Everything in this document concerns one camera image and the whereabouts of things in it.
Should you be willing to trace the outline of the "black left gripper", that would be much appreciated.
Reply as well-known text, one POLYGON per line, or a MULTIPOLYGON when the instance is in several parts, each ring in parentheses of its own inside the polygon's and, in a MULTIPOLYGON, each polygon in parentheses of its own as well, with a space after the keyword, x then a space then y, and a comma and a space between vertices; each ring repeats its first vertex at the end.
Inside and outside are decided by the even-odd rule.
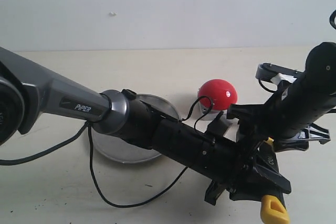
POLYGON ((206 189, 204 201, 216 205, 218 198, 226 190, 233 201, 261 201, 266 189, 273 185, 283 195, 291 193, 291 182, 267 164, 267 153, 258 153, 262 137, 237 134, 237 142, 228 139, 218 140, 214 154, 219 160, 212 159, 211 164, 222 165, 219 179, 212 179, 206 189))

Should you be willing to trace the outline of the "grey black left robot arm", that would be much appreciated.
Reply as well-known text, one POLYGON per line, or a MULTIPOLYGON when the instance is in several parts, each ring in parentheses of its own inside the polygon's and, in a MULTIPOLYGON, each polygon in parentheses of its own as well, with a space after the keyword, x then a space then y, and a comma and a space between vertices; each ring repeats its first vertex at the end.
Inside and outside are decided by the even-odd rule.
POLYGON ((224 136, 216 117, 205 132, 175 119, 128 89, 92 91, 33 61, 1 49, 1 142, 28 133, 42 113, 84 120, 89 132, 115 136, 159 153, 211 179, 206 202, 225 190, 232 200, 284 201, 290 181, 279 173, 268 134, 256 121, 242 124, 242 137, 224 136))

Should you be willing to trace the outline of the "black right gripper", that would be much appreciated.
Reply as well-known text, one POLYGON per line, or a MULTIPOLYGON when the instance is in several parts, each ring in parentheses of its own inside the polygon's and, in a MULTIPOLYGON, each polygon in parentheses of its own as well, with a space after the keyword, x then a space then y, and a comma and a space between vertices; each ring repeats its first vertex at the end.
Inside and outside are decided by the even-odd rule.
POLYGON ((326 144, 329 130, 313 122, 335 107, 335 81, 311 82, 300 77, 265 106, 266 112, 263 104, 231 104, 227 119, 237 119, 241 130, 259 130, 265 113, 264 127, 274 139, 276 153, 306 151, 312 141, 326 144))

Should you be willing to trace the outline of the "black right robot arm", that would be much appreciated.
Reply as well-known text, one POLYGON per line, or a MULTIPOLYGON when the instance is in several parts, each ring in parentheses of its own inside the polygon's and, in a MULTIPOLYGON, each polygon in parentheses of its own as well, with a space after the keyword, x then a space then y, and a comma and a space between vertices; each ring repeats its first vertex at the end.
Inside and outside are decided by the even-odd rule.
POLYGON ((303 72, 260 64, 259 81, 272 82, 276 91, 263 104, 232 104, 228 119, 239 120, 239 144, 245 154, 271 138, 274 151, 305 151, 310 141, 325 144, 329 131, 315 124, 335 112, 335 43, 323 42, 308 54, 303 72))

